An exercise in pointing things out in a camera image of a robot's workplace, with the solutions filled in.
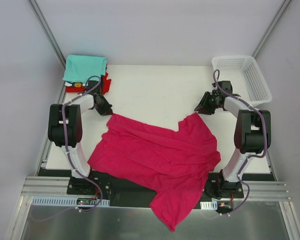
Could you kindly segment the white plastic basket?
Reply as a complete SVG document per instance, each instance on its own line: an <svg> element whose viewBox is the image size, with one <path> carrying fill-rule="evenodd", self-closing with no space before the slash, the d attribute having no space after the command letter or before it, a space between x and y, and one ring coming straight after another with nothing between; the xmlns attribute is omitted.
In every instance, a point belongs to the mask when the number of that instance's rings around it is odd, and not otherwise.
<svg viewBox="0 0 300 240"><path fill-rule="evenodd" d="M213 69L220 71L220 81L230 81L233 92L254 107L272 100L268 84L254 57L250 55L216 56Z"/></svg>

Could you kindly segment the crimson pink t shirt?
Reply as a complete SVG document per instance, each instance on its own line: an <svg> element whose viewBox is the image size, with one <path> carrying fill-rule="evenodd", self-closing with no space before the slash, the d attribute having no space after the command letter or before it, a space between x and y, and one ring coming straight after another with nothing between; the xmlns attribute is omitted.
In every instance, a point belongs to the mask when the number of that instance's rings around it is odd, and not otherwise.
<svg viewBox="0 0 300 240"><path fill-rule="evenodd" d="M181 120L178 131L119 114L111 116L107 127L88 164L155 191L150 208L175 231L199 202L209 173L221 160L216 137L197 113Z"/></svg>

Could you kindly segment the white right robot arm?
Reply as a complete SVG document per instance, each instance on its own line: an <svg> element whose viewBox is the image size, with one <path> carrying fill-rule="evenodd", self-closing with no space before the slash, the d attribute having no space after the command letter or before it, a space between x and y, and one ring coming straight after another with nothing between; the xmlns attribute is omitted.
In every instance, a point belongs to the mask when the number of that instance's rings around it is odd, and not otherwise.
<svg viewBox="0 0 300 240"><path fill-rule="evenodd" d="M234 130L235 150L227 165L220 170L215 182L207 182L204 193L215 199L232 195L243 197L241 176L250 161L263 158L271 144L271 114L259 110L233 94L230 81L217 81L214 90L205 92L194 109L199 114L213 115L216 109L223 109L236 117Z"/></svg>

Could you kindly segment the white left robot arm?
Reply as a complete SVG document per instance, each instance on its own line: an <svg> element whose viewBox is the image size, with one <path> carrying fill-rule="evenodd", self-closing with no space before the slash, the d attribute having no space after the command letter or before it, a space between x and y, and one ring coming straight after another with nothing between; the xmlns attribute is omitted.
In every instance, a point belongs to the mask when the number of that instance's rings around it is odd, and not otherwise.
<svg viewBox="0 0 300 240"><path fill-rule="evenodd" d="M81 146L82 114L87 110L96 110L101 116L113 114L112 105L99 90L81 93L73 100L55 103L49 108L48 139L63 152L71 169L68 195L98 195L102 192Z"/></svg>

